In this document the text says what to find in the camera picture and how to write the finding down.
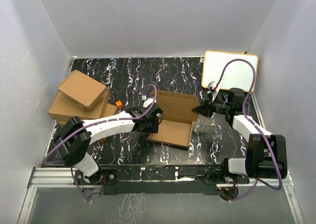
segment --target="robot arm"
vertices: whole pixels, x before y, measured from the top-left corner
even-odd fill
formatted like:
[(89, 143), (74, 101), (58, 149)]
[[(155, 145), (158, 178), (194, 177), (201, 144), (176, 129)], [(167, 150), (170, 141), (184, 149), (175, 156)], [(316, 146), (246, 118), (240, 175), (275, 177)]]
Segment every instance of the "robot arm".
[[(153, 103), (153, 99), (149, 98), (144, 102), (144, 106), (147, 107), (151, 103)], [(133, 131), (157, 133), (162, 110), (157, 104), (154, 104), (149, 113), (138, 119), (140, 115), (145, 113), (145, 107), (127, 109), (116, 115), (96, 120), (80, 120), (79, 117), (71, 118), (62, 129), (56, 131), (53, 140), (55, 146), (68, 135), (82, 127), (96, 122), (100, 122), (100, 124), (82, 130), (58, 148), (58, 153), (63, 159), (64, 164), (66, 166), (74, 166), (82, 171), (92, 184), (99, 182), (101, 168), (93, 157), (87, 153), (89, 145), (99, 139), (119, 133), (130, 133)]]
[(224, 159), (222, 163), (222, 175), (234, 177), (246, 175), (250, 178), (277, 179), (275, 166), (268, 152), (263, 137), (257, 131), (255, 124), (271, 144), (282, 179), (287, 175), (287, 160), (285, 138), (282, 135), (272, 134), (255, 123), (250, 116), (242, 114), (244, 91), (238, 88), (230, 89), (228, 99), (219, 93), (219, 88), (214, 82), (208, 86), (207, 99), (193, 109), (205, 117), (211, 117), (213, 113), (225, 115), (229, 125), (239, 132), (248, 142), (246, 158)]

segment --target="gray wall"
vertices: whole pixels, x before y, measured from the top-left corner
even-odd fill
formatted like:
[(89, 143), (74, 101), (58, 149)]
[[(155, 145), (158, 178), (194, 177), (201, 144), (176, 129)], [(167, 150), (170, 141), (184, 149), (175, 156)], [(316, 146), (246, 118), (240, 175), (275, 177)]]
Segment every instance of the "gray wall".
[(40, 0), (0, 0), (0, 223), (16, 223), (71, 56)]
[(250, 52), (267, 128), (287, 140), (289, 170), (306, 223), (315, 223), (316, 0), (277, 0)]
[(72, 56), (248, 51), (275, 0), (42, 0)]

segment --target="cable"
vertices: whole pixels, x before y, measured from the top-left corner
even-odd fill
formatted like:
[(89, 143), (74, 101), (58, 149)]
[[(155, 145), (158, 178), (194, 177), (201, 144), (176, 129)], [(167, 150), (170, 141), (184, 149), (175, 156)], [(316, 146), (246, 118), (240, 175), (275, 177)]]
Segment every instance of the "cable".
[(93, 194), (102, 194), (102, 193), (100, 193), (100, 192), (99, 193), (92, 193), (92, 194), (89, 195), (88, 198), (91, 198)]
[[(57, 149), (62, 146), (65, 142), (67, 142), (70, 138), (72, 138), (74, 135), (76, 135), (77, 133), (81, 132), (82, 130), (86, 129), (86, 128), (89, 128), (91, 126), (94, 126), (94, 125), (98, 125), (98, 124), (102, 124), (102, 123), (106, 123), (106, 122), (111, 122), (111, 121), (117, 121), (117, 120), (138, 120), (138, 119), (141, 119), (142, 117), (144, 117), (147, 113), (149, 113), (149, 111), (152, 109), (154, 103), (156, 102), (156, 99), (157, 99), (157, 88), (154, 84), (149, 84), (146, 86), (146, 88), (144, 89), (143, 92), (146, 92), (147, 88), (149, 86), (152, 86), (154, 87), (154, 91), (155, 91), (155, 95), (154, 95), (154, 101), (153, 103), (150, 104), (150, 106), (148, 107), (148, 109), (140, 116), (138, 117), (135, 117), (135, 118), (119, 118), (119, 119), (109, 119), (109, 120), (105, 120), (105, 121), (98, 121), (98, 122), (95, 122), (95, 123), (92, 123), (92, 124), (89, 124), (89, 125), (86, 125), (86, 126), (83, 126), (82, 128), (80, 129), (77, 129), (76, 131), (74, 131), (73, 133), (71, 133), (69, 136), (67, 136), (64, 140), (62, 140), (60, 143), (58, 143), (48, 154), (46, 157), (44, 157), (43, 161), (42, 161), (42, 165), (46, 165), (46, 164), (52, 164), (52, 162), (48, 162), (46, 163), (46, 160), (52, 155), (54, 154)], [(71, 175), (74, 179), (74, 183), (75, 185), (77, 186), (78, 190), (82, 193), (82, 195), (86, 198), (87, 201), (89, 201), (90, 203), (92, 203), (92, 200), (87, 197), (87, 195), (82, 191), (82, 189), (80, 188), (78, 182), (76, 181), (75, 179), (75, 176), (74, 176), (74, 172), (73, 172), (73, 167), (71, 166), (70, 167), (70, 171), (71, 171)]]
[(94, 125), (98, 125), (98, 124), (102, 124), (102, 123), (106, 123), (106, 122), (111, 122), (111, 121), (117, 121), (117, 120), (139, 120), (141, 118), (143, 118), (146, 114), (149, 113), (149, 111), (152, 109), (154, 103), (156, 102), (156, 98), (157, 98), (157, 88), (154, 84), (149, 84), (148, 86), (146, 86), (146, 88), (144, 89), (144, 91), (146, 91), (146, 89), (149, 87), (149, 86), (152, 86), (154, 87), (154, 90), (155, 90), (155, 95), (154, 95), (154, 102), (150, 104), (150, 106), (148, 107), (148, 109), (140, 116), (138, 117), (135, 117), (135, 118), (119, 118), (119, 119), (109, 119), (109, 120), (103, 120), (103, 121), (98, 121), (98, 122), (95, 122), (95, 123), (92, 123), (92, 124), (89, 124), (89, 125), (86, 125), (86, 126), (83, 126), (81, 127), (80, 129), (77, 129), (76, 131), (74, 131), (73, 133), (71, 133), (69, 136), (67, 136), (64, 140), (62, 140), (60, 143), (58, 143), (48, 154), (46, 157), (44, 157), (43, 161), (42, 161), (42, 165), (51, 165), (52, 163), (46, 163), (46, 160), (52, 155), (54, 154), (57, 149), (59, 147), (61, 147), (65, 142), (67, 142), (70, 138), (72, 138), (74, 135), (76, 135), (77, 133), (85, 130), (86, 128), (89, 128), (89, 127), (92, 127)]
[(158, 125), (161, 124), (162, 120), (163, 120), (163, 113), (161, 114), (161, 118), (160, 118)]
[(256, 187), (258, 181), (264, 183), (266, 186), (268, 186), (268, 187), (270, 187), (270, 188), (272, 188), (272, 189), (274, 189), (274, 190), (280, 190), (280, 189), (282, 189), (282, 185), (283, 185), (283, 184), (282, 184), (281, 173), (280, 173), (280, 170), (278, 169), (277, 161), (276, 161), (275, 155), (274, 155), (274, 153), (273, 153), (273, 150), (272, 150), (272, 148), (271, 148), (271, 145), (270, 145), (268, 139), (266, 138), (266, 136), (264, 135), (264, 133), (261, 131), (261, 129), (260, 129), (251, 119), (248, 118), (248, 116), (247, 116), (247, 114), (246, 114), (246, 112), (245, 112), (245, 107), (246, 107), (247, 100), (248, 100), (248, 98), (249, 98), (249, 96), (250, 96), (250, 94), (251, 94), (251, 91), (252, 91), (253, 86), (254, 86), (255, 81), (256, 81), (255, 68), (254, 68), (253, 65), (252, 65), (249, 61), (247, 61), (247, 60), (244, 60), (244, 59), (233, 59), (233, 60), (229, 61), (229, 62), (225, 65), (225, 67), (224, 67), (224, 69), (223, 69), (223, 71), (222, 71), (221, 77), (220, 77), (220, 79), (219, 79), (219, 81), (218, 81), (218, 83), (217, 83), (217, 86), (220, 84), (220, 82), (221, 82), (221, 80), (222, 80), (222, 78), (223, 78), (223, 75), (224, 75), (224, 72), (225, 72), (227, 66), (228, 66), (229, 64), (231, 64), (232, 62), (235, 62), (235, 61), (242, 61), (242, 62), (245, 62), (245, 63), (247, 63), (247, 64), (251, 67), (251, 69), (252, 69), (252, 73), (253, 73), (253, 75), (252, 75), (252, 83), (251, 83), (250, 89), (249, 89), (249, 91), (248, 91), (248, 93), (247, 93), (247, 95), (246, 95), (246, 97), (245, 97), (245, 100), (243, 101), (243, 104), (242, 104), (242, 113), (243, 113), (244, 117), (245, 117), (246, 119), (248, 119), (248, 121), (249, 121), (249, 122), (255, 127), (255, 129), (260, 133), (260, 135), (262, 136), (263, 140), (265, 141), (265, 143), (266, 143), (266, 145), (267, 145), (267, 147), (268, 147), (268, 150), (269, 150), (269, 152), (270, 152), (270, 154), (271, 154), (272, 162), (273, 162), (273, 164), (274, 164), (274, 166), (275, 166), (275, 169), (276, 169), (276, 174), (277, 174), (277, 178), (278, 178), (279, 185), (278, 185), (278, 187), (274, 187), (274, 186), (268, 184), (267, 182), (263, 181), (262, 179), (257, 179), (256, 182), (255, 182), (255, 184), (254, 184), (254, 186), (253, 186), (247, 193), (245, 193), (244, 195), (242, 195), (242, 196), (240, 196), (240, 197), (237, 197), (237, 198), (235, 198), (235, 199), (232, 199), (231, 201), (235, 201), (235, 200), (241, 199), (241, 198), (243, 198), (243, 197), (249, 195), (249, 194), (254, 190), (254, 188)]
[(81, 194), (85, 197), (85, 199), (89, 202), (92, 202), (92, 200), (90, 199), (90, 197), (88, 197), (84, 192), (83, 190), (80, 188), (77, 180), (75, 179), (75, 176), (74, 176), (74, 171), (73, 171), (73, 167), (70, 166), (70, 172), (71, 172), (71, 176), (73, 177), (73, 180), (75, 182), (75, 185), (77, 186), (77, 188), (79, 189), (79, 191), (81, 192)]
[(233, 186), (231, 186), (231, 187), (226, 187), (226, 188), (219, 188), (219, 190), (220, 191), (228, 191), (228, 190), (230, 190), (230, 189), (233, 189), (233, 188), (235, 188), (236, 187), (236, 185), (237, 185), (237, 182), (238, 182), (238, 178), (236, 178), (236, 180), (234, 181), (234, 185)]
[(105, 177), (102, 177), (101, 182), (100, 182), (102, 190), (103, 190), (103, 186), (105, 186), (105, 183), (106, 183)]

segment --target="orange object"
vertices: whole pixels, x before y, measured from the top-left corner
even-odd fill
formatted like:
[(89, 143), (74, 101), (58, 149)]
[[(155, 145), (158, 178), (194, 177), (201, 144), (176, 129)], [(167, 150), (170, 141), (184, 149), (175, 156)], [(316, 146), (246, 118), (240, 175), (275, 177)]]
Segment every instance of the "orange object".
[(115, 102), (115, 104), (117, 105), (117, 108), (119, 108), (119, 109), (123, 108), (123, 104), (120, 100)]

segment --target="black table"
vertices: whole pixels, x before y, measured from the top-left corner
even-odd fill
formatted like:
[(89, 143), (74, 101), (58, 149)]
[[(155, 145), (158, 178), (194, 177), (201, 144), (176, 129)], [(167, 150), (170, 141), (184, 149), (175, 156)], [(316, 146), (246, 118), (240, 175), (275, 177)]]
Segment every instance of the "black table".
[[(200, 102), (207, 93), (200, 83), (203, 57), (75, 59), (73, 70), (105, 84), (111, 92), (109, 103), (120, 100), (124, 109), (141, 103), (142, 91), (149, 83), (159, 90), (195, 94)], [(258, 122), (252, 99), (246, 111)], [(219, 164), (224, 158), (245, 157), (246, 147), (247, 142), (227, 124), (225, 116), (214, 115), (199, 116), (194, 122), (189, 150), (150, 142), (147, 134), (129, 133), (108, 137), (105, 143), (96, 142), (88, 153), (100, 165), (209, 165)], [(57, 159), (58, 154), (49, 161)]]

